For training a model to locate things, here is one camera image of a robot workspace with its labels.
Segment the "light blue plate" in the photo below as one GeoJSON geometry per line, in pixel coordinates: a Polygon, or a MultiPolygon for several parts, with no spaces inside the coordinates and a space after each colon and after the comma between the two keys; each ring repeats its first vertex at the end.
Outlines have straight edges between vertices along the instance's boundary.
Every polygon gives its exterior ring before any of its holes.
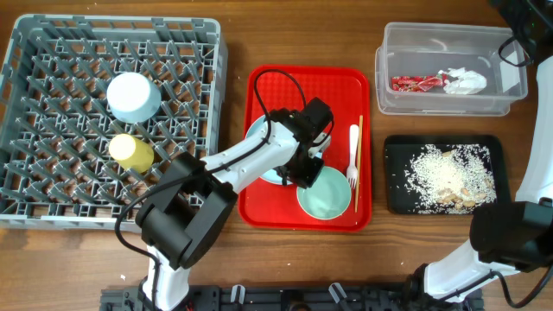
{"type": "MultiPolygon", "coordinates": [[[[254,134],[256,134],[257,132],[259,132],[263,127],[264,127],[264,123],[265,123],[265,117],[264,116],[261,116],[259,117],[251,126],[250,128],[248,129],[248,131],[246,131],[246,135],[245,137],[248,138],[254,134]]],[[[267,172],[265,172],[262,176],[261,176],[261,179],[263,181],[267,181],[271,184],[274,184],[274,185],[280,185],[282,186],[282,182],[283,182],[283,179],[282,177],[277,173],[277,171],[275,169],[271,169],[267,172]]]]}

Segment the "red snack wrapper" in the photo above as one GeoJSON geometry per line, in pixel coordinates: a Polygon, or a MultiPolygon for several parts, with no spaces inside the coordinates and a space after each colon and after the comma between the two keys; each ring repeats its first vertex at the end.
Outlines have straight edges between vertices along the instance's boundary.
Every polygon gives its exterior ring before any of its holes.
{"type": "Polygon", "coordinates": [[[430,76],[395,76],[391,78],[391,87],[397,92],[427,92],[435,87],[445,85],[447,76],[442,74],[430,76]]]}

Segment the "yellow cup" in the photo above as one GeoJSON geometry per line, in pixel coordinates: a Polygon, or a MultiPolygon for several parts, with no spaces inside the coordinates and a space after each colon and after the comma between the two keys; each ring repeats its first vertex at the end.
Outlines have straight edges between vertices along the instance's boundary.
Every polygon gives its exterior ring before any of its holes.
{"type": "Polygon", "coordinates": [[[146,172],[154,162],[152,147],[129,134],[114,136],[108,145],[110,156],[125,170],[134,169],[146,172]]]}

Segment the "white napkin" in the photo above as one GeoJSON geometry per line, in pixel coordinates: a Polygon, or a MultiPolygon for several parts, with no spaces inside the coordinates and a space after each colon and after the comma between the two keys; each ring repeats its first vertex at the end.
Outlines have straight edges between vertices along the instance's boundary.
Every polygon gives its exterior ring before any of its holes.
{"type": "Polygon", "coordinates": [[[468,71],[465,67],[438,72],[443,78],[443,91],[450,95],[473,95],[487,87],[487,79],[480,73],[468,71]]]}

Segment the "white bowl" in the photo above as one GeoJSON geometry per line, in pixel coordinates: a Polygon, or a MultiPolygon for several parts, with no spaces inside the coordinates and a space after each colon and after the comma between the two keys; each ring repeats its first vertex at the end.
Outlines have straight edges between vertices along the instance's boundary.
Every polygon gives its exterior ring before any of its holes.
{"type": "Polygon", "coordinates": [[[119,121],[134,124],[155,116],[162,95],[154,82],[140,73],[121,73],[108,85],[106,97],[112,115],[119,121]]]}

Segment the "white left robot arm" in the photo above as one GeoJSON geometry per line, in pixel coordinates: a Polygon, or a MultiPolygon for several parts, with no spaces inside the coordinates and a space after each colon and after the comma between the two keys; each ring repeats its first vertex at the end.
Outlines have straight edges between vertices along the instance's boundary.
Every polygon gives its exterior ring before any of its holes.
{"type": "Polygon", "coordinates": [[[275,169],[283,182],[311,187],[324,161],[318,148],[334,120],[319,98],[302,110],[269,112],[253,136],[215,155],[179,155],[146,195],[136,216],[147,245],[150,271],[143,302],[151,310],[172,310],[188,295],[191,268],[219,237],[239,194],[275,169]]]}

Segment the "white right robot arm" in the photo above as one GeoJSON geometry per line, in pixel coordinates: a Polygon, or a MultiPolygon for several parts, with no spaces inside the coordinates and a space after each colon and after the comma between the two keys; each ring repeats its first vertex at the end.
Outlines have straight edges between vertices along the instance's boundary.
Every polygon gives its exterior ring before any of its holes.
{"type": "Polygon", "coordinates": [[[507,304],[523,308],[552,277],[552,3],[494,1],[493,7],[537,67],[537,119],[531,156],[513,202],[478,207],[469,239],[438,262],[421,265],[406,280],[401,302],[406,310],[448,310],[484,285],[501,282],[507,304]],[[519,302],[505,279],[537,268],[547,271],[519,302]]]}

